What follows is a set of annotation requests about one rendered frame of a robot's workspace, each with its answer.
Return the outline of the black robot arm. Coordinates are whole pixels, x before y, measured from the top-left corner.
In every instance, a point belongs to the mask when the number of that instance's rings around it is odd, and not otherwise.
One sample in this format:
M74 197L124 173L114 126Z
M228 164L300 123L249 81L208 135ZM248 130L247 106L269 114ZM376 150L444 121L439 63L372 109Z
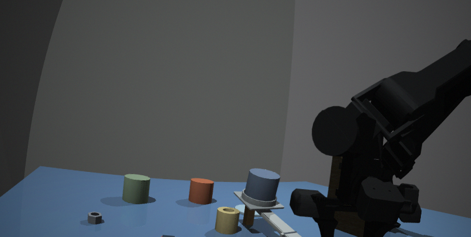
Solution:
M464 39L419 72L384 78L354 95L346 108L332 106L316 116L312 140L320 152L379 159L385 168L378 177L362 166L351 183L349 202L361 220L394 225L400 213L415 213L419 189L394 185L393 176L402 179L413 169L422 143L470 95L471 40Z

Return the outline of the grey hex nut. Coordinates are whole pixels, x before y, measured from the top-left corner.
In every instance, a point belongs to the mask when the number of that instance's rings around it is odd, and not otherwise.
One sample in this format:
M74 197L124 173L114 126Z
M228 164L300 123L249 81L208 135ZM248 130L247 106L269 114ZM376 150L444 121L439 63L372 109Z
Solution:
M90 212L88 213L88 223L90 224L99 224L102 223L102 215L99 212Z

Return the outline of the reddish-brown cylinder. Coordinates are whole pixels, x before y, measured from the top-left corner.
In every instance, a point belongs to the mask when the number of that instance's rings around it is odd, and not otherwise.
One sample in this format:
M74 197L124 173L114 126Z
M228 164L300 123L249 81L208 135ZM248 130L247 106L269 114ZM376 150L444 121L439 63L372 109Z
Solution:
M188 200L196 204L211 204L214 182L208 179L191 179Z

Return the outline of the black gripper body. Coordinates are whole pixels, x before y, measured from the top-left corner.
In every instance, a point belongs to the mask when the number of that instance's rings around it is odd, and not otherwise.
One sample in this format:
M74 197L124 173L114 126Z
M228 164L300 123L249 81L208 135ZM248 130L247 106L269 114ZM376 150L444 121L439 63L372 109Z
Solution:
M339 165L339 169L341 169L339 188L335 192L337 198L325 197L316 190L295 189L290 198L290 208L294 215L333 220L335 211L357 212L355 202L349 202L349 189L362 166L369 168L371 176L380 177L385 170L385 168L381 168L381 160L342 157L342 162ZM404 223L420 223L421 208L419 203L415 213L400 213L399 219Z

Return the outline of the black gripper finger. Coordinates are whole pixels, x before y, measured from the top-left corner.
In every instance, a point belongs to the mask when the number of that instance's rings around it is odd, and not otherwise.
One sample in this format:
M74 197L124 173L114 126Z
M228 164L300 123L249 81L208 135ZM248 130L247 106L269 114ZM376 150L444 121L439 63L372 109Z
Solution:
M313 218L313 219L316 223L318 223L321 237L334 237L335 228L338 224L337 220L335 219L326 220L326 219L317 219L317 218Z
M398 222L394 225L388 225L379 221L365 221L363 237L383 237L388 231L393 228L399 228L400 225Z

